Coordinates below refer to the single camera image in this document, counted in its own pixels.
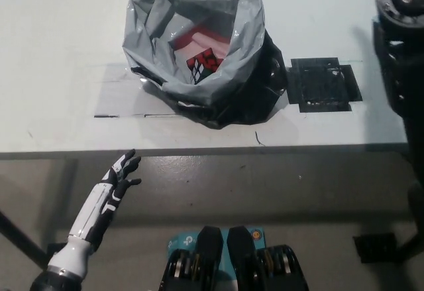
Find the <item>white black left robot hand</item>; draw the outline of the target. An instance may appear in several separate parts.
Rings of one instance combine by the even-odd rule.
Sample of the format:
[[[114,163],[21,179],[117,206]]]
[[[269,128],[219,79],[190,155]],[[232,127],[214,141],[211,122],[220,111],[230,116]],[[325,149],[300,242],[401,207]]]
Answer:
[[[110,226],[115,212],[131,186],[141,183],[141,179],[128,179],[141,161],[132,149],[122,155],[92,188],[82,205],[69,236],[88,242],[93,252],[99,248],[103,236]]]

